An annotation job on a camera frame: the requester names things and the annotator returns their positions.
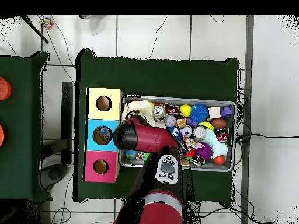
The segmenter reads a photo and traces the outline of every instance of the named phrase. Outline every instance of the toy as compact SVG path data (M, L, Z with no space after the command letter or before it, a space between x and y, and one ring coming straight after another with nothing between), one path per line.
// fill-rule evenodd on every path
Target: toy
M175 126L176 124L176 118L173 115L168 115L165 119L165 125L166 127Z
M201 144L202 147L196 149L196 154L202 156L205 161L208 161L211 159L211 156L213 155L212 148L205 142L202 142Z
M186 125L184 128L180 129L180 133L182 133L183 136L189 138L192 134L192 128L189 125Z
M208 117L210 119L220 118L221 117L221 115L220 115L220 107L209 107L208 108Z
M153 104L153 102L150 102L149 101L149 103L150 103L150 105L151 105L151 108L153 109L155 106L154 106L154 104Z
M179 118L178 120L176 120L175 126L182 129L186 126L186 124L187 124L187 121L185 118Z
M183 140L184 140L184 143L186 144L187 151L203 147L203 145L200 142L197 142L192 138L186 138L185 136L183 136Z
M199 123L198 123L198 122L195 122L195 121L192 121L191 118L187 118L187 124L195 127L195 126L197 126Z
M227 123L223 118L215 118L212 120L211 124L215 129L223 129L227 126Z
M165 113L165 107L163 106L155 106L152 109L152 116L154 117L155 121L164 120L166 117Z
M4 141L4 130L2 129L1 125L0 125L0 147L3 144Z
M162 129L167 129L164 120L156 121L155 127L162 128Z
M213 159L213 162L216 164L216 165L223 165L223 163L225 162L225 157L224 155L220 155L220 156L217 156Z
M217 140L214 131L206 129L206 136L204 137L204 142L209 144L213 149L212 159L216 158L219 155L226 155L228 152L227 145L221 143Z
M199 125L205 126L205 127L209 128L212 131L214 130L214 127L207 121L201 122L201 123L199 123Z
M166 112L170 115L178 115L179 114L179 107L167 104L166 105Z
M125 116L133 110L138 110L139 115L144 118L150 126L155 126L155 120L152 116L151 103L148 100L132 101L129 104L125 104L121 119L125 120Z
M191 113L191 107L187 104L181 105L180 106L180 115L183 117L189 117Z
M183 138L182 133L180 133L180 129L178 127L167 127L167 129L170 131L170 133L175 137L177 141L180 141Z
M196 128L193 130L193 136L195 136L195 138L196 138L198 141L203 140L204 137L206 136L206 129L204 129L204 127L202 127L202 126L196 127Z
M191 107L190 118L195 122L203 122L208 117L208 109L205 105L198 103Z
M0 77L0 100L6 100L12 92L11 85Z
M191 162L195 165L195 166L203 166L206 161L204 160L204 157L197 155L192 157Z
M126 158L128 158L129 160L133 160L138 156L138 151L127 150L125 154Z
M216 134L217 140L219 142L226 142L227 141L227 133L225 131L225 128L215 130L215 134Z
M52 29L54 25L54 20L49 17L41 16L39 19L39 23L44 24L44 27L48 30Z
M224 107L220 110L221 118L228 118L230 115L232 115L232 110L230 110L229 107Z
M137 156L136 156L136 159L137 160L144 160L144 155L145 155L145 152L144 151L139 151Z
M182 158L185 159L187 157L194 157L196 156L195 149L189 150L187 153L183 154Z

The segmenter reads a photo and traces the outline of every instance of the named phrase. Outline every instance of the green tablecloth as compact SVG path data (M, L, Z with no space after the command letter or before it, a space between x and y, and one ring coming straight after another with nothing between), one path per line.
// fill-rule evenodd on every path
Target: green tablecloth
M39 186L41 157L41 69L47 52L30 58L0 56L0 77L11 84L10 98L0 101L0 198L48 200Z
M115 183L82 182L86 88L115 88L124 94L189 99L237 100L235 58L218 61L171 61L95 57L89 49L76 58L74 200L127 198L139 172L121 167ZM193 171L196 200L231 205L232 172Z

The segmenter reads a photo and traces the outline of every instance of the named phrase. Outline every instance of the purple ball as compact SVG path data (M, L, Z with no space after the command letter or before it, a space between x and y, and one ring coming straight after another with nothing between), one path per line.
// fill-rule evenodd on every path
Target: purple ball
M204 147L196 149L195 152L197 155L202 156L205 161L208 161L213 155L212 148L205 142L201 142L201 144L204 145Z

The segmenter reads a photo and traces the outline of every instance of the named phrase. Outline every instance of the yellow tennis ball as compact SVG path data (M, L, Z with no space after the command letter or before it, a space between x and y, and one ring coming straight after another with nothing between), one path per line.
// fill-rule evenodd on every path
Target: yellow tennis ball
M153 104L153 102L150 102L149 101L149 103L150 103L150 105L151 105L151 108L153 109L155 106L154 106L154 104Z
M189 105L181 105L180 107L180 115L187 118L190 116L191 113L191 107Z

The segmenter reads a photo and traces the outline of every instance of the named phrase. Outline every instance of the gray bin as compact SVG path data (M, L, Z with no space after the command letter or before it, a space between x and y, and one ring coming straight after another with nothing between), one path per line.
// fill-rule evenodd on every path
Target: gray bin
M234 157L235 157L235 138L236 138L236 114L237 114L237 106L234 102L230 101L216 101L216 100L194 100L194 99L182 99L182 98L170 98L170 97L155 97L155 96L124 96L122 101L122 109L125 103L129 103L132 100L148 100L150 102L160 102L160 103L168 103L176 106L180 106L183 104L188 104L193 106L197 103L204 104L206 107L229 107L230 110L233 111L233 114L226 118L227 122L227 130L228 130L228 142L226 143L228 146L228 153L225 158L225 163L222 166L216 165L213 162L206 162L203 166L196 166L193 163L190 163L190 167L192 170L198 171L209 171L209 172L229 172L232 170L234 165ZM143 167L143 160L130 160L126 158L125 151L119 150L119 163L125 167Z

